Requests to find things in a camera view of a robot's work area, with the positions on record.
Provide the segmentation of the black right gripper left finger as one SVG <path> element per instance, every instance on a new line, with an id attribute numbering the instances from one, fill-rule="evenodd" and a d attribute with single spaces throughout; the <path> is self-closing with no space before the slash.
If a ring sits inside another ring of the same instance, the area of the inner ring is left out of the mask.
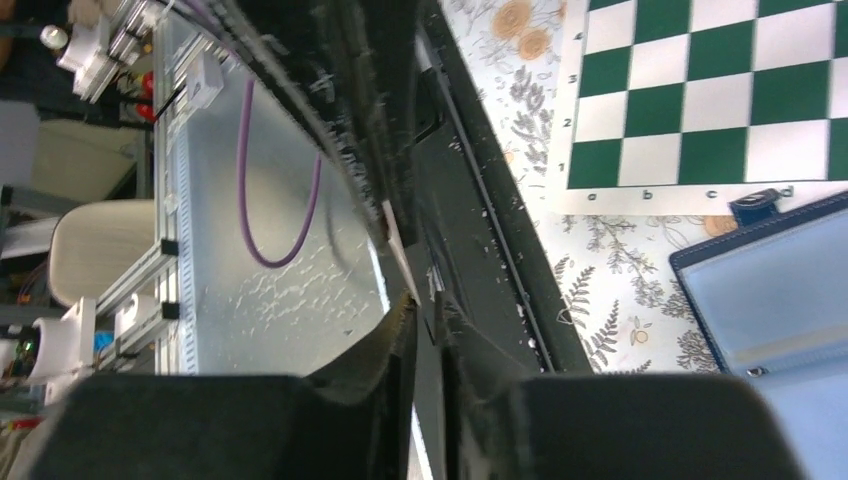
<path id="1" fill-rule="evenodd" d="M 403 479 L 417 305 L 295 375 L 98 374 L 45 423 L 30 479 Z"/>

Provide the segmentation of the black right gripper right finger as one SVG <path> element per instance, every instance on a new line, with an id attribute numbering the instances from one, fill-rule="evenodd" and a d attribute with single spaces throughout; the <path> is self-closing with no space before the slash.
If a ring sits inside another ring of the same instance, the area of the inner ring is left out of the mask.
<path id="1" fill-rule="evenodd" d="M 800 479 L 765 402 L 727 375 L 532 372 L 435 297 L 450 479 Z"/>

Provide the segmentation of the blue leather card holder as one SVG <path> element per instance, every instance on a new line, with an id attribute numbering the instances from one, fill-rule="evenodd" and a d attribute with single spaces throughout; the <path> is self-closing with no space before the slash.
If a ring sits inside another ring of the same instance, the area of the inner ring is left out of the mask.
<path id="1" fill-rule="evenodd" d="M 719 369 L 769 404 L 808 477 L 847 475 L 847 196 L 780 212 L 773 189 L 734 231 L 669 262 Z"/>

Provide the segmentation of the floral table mat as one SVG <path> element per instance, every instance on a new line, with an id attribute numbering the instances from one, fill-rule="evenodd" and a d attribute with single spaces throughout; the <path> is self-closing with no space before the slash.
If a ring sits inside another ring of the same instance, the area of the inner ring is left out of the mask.
<path id="1" fill-rule="evenodd" d="M 669 256 L 730 232 L 723 215 L 562 214 L 546 199 L 570 1 L 446 1 L 442 7 L 597 371 L 708 372 Z"/>

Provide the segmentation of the beige office chair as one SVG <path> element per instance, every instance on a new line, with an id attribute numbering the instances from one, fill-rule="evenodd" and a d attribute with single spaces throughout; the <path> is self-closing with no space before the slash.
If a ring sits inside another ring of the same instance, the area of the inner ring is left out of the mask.
<path id="1" fill-rule="evenodd" d="M 48 260 L 48 289 L 62 306 L 97 298 L 151 248 L 155 203 L 108 200 L 81 205 L 60 218 Z"/>

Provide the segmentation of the green white chessboard mat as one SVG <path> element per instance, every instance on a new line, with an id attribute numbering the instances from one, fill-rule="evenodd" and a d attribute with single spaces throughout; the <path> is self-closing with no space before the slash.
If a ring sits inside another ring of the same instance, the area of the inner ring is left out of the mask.
<path id="1" fill-rule="evenodd" d="M 843 1 L 570 1 L 546 199 L 562 214 L 723 215 L 847 187 Z"/>

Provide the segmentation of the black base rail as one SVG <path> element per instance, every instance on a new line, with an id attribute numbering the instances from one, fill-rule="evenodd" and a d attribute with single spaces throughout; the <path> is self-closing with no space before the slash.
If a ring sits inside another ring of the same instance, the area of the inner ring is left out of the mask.
<path id="1" fill-rule="evenodd" d="M 369 236 L 534 370 L 588 357 L 435 1 L 213 1 L 220 38 L 340 172 Z"/>

